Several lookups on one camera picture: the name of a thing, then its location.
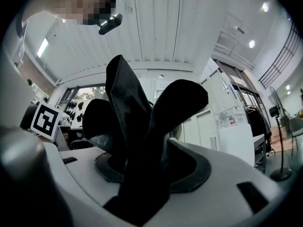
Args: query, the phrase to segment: fluorescent light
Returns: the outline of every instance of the fluorescent light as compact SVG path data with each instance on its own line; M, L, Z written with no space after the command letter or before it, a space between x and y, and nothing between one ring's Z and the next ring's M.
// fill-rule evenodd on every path
M255 41L254 40L250 41L250 48L253 48L254 46L255 46Z
M268 11L268 4L267 4L267 3L263 3L262 10L263 10L264 12L267 12L267 11Z
M45 48L47 47L47 45L48 45L48 41L47 41L47 39L44 39L40 48L39 48L39 50L38 50L38 53L37 53L37 55L39 57L41 57L41 55L42 55L43 51L45 50Z

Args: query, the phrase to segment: foliage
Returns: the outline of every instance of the foliage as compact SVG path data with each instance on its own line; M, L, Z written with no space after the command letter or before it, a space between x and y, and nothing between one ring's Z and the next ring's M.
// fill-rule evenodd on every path
M105 87L91 87L91 93L80 93L78 92L74 99L102 99L103 94L105 93Z

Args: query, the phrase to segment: round ceiling light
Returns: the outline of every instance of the round ceiling light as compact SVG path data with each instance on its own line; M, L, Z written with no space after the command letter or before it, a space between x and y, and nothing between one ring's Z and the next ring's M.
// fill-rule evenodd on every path
M267 3L263 3L263 5L262 5L262 10L263 10L264 12L267 12L267 11L268 11L268 4L267 4Z
M254 40L250 41L250 48L253 48L254 46L255 46L255 41Z

